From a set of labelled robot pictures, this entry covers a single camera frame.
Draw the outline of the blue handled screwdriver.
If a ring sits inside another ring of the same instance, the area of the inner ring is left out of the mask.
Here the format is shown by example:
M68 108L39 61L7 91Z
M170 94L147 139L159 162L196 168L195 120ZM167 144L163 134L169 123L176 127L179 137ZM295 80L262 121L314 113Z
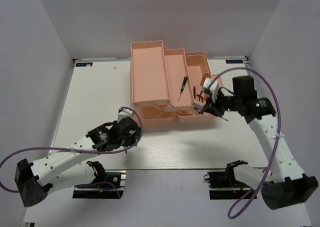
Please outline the blue handled screwdriver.
M199 111L200 113L204 112L204 107L202 105L200 105L199 103L192 103L192 106Z

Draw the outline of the long thin hex key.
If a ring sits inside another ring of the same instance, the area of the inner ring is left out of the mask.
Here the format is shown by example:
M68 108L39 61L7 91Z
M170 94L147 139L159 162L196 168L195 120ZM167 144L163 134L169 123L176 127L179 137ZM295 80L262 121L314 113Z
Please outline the long thin hex key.
M196 99L196 87L195 86L193 86L193 91L192 91L192 93L193 93L193 98L194 98L194 100Z

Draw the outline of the black green precision screwdriver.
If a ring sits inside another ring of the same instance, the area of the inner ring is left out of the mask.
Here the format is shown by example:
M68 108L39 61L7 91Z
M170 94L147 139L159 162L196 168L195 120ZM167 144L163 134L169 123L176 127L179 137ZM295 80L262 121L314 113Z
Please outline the black green precision screwdriver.
M185 89L185 86L186 86L187 81L188 81L188 77L185 76L185 77L183 78L182 85L181 85L181 88L180 88L178 101L181 99L181 96L182 96L182 93L183 93L183 91L184 91L184 89Z

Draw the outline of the pink plastic toolbox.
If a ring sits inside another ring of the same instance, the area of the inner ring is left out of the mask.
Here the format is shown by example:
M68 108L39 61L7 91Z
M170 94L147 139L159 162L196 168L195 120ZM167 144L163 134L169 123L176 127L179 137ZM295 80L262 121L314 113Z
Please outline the pink plastic toolbox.
M184 77L188 80L178 100ZM167 49L161 40L131 43L131 105L145 127L212 122L213 115L192 106L205 103L200 91L207 77L214 75L204 52ZM194 86L203 102L194 99Z

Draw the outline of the small dark hex key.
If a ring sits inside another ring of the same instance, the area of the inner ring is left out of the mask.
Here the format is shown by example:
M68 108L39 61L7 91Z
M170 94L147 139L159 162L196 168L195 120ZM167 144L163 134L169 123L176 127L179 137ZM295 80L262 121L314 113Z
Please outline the small dark hex key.
M202 102L202 103L204 102L204 98L201 94L197 94L196 97L198 97L199 102Z

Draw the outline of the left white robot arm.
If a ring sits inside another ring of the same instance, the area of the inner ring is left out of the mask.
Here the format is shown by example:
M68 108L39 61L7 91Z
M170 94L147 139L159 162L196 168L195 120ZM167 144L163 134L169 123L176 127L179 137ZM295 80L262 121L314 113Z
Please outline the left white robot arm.
M19 161L14 180L23 205L35 206L51 193L69 187L119 187L102 164L91 159L135 145L141 133L141 127L133 118L124 117L90 130L66 152L60 150L32 162Z

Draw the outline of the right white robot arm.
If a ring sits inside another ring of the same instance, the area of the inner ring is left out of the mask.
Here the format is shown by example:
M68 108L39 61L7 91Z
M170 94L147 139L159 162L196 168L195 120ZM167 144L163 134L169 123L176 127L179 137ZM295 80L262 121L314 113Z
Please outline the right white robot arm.
M319 183L315 176L307 176L296 162L278 131L280 120L271 101L258 98L251 76L234 77L232 83L230 95L224 95L219 83L207 77L202 86L207 96L202 111L219 118L226 111L244 117L268 158L268 165L264 172L259 172L244 160L230 162L225 169L226 182L233 187L244 183L260 192L271 210L305 203Z

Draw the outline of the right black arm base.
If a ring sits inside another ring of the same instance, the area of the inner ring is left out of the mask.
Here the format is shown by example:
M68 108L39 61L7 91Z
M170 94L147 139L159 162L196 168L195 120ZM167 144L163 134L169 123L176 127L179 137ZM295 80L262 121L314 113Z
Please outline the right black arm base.
M238 200L241 197L248 200L253 195L249 184L256 187L262 175L248 162L236 160L228 163L224 170L207 172L203 179L208 182L211 200Z

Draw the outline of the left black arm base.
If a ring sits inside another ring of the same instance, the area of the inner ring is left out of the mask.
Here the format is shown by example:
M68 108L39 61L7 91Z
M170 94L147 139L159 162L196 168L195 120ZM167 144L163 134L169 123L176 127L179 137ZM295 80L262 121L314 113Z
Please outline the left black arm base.
M88 161L93 170L91 183L75 186L73 199L120 199L124 193L127 172L125 170L106 170L98 161Z

